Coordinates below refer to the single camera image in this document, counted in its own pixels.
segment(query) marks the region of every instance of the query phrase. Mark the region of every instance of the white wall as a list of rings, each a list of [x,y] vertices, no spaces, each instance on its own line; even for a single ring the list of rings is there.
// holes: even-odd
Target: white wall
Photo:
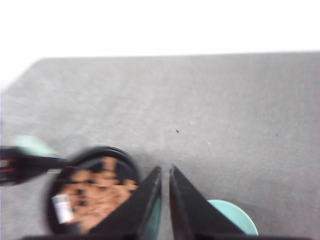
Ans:
[[[46,57],[320,50],[308,0],[2,0],[2,91]]]

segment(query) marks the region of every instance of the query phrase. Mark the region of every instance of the mint green bowl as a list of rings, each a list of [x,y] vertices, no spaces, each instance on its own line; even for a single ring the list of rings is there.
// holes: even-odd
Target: mint green bowl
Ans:
[[[218,209],[226,218],[238,226],[245,234],[258,236],[258,230],[248,216],[248,214],[243,211],[237,205],[218,199],[210,199],[208,202]]]

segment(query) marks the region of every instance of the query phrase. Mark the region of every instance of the gray carpet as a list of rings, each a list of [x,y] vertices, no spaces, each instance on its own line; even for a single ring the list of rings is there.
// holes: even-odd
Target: gray carpet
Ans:
[[[1,144],[32,135],[62,157],[114,146],[144,177],[160,165],[161,240],[173,239],[171,163],[261,235],[320,239],[320,53],[44,59],[1,105]],[[48,232],[51,178],[2,189],[3,240]]]

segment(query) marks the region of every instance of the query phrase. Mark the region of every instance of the mint green object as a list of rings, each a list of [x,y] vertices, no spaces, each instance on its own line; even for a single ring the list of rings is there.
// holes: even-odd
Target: mint green object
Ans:
[[[27,155],[42,157],[57,156],[57,153],[52,148],[35,136],[17,135],[14,137],[12,145],[20,147]]]
[[[218,209],[226,218],[238,226],[242,231],[244,231],[245,234],[256,236],[259,235],[254,222],[251,220],[248,214],[237,205],[218,199],[210,199],[208,202]]]

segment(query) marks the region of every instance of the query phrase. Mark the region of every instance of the black bowl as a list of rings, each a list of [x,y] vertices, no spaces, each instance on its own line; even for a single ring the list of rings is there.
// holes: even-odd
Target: black bowl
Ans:
[[[102,157],[104,156],[118,159],[115,172],[120,184],[123,184],[124,179],[131,179],[136,181],[137,185],[140,184],[141,177],[137,165],[126,152],[110,146],[93,147],[83,151],[67,163],[49,189],[46,199],[46,218],[49,228],[54,234],[81,234],[75,223],[59,224],[52,197],[60,192],[64,184],[70,182],[70,176],[75,171],[80,169],[88,169],[94,173],[101,171],[103,168]]]

